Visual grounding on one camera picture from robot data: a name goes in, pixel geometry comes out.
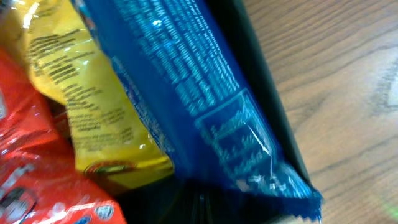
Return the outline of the yellow snack packet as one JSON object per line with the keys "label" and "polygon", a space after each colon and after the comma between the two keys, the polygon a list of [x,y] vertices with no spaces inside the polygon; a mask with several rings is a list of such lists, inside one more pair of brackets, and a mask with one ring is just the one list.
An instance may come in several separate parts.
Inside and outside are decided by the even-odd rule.
{"label": "yellow snack packet", "polygon": [[69,1],[2,1],[1,44],[66,108],[77,170],[114,194],[173,174]]}

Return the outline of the red snack packet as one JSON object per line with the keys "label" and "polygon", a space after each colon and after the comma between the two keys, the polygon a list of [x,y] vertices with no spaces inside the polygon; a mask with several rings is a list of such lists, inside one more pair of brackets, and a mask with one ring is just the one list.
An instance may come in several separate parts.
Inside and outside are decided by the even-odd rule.
{"label": "red snack packet", "polygon": [[75,170],[45,98],[1,51],[1,224],[123,224],[119,204]]}

